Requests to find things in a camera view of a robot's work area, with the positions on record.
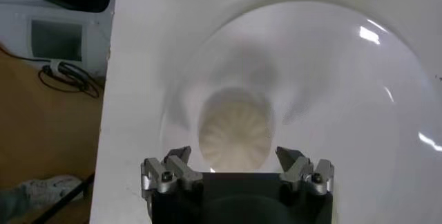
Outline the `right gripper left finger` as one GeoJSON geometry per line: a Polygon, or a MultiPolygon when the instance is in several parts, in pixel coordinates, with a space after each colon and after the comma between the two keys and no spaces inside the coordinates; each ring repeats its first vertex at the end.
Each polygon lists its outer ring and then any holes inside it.
{"type": "Polygon", "coordinates": [[[203,188],[203,175],[188,165],[191,147],[170,150],[162,161],[146,158],[140,165],[141,194],[144,200],[159,194],[172,194],[179,188],[186,192],[199,193],[203,188]]]}

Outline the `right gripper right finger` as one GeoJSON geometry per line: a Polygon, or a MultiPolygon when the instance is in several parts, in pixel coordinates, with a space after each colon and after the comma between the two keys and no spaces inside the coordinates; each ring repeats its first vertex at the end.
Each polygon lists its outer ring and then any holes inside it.
{"type": "Polygon", "coordinates": [[[283,172],[280,180],[292,192],[304,187],[310,194],[324,196],[334,189],[334,166],[330,160],[320,159],[317,165],[299,150],[276,148],[276,155],[283,172]]]}

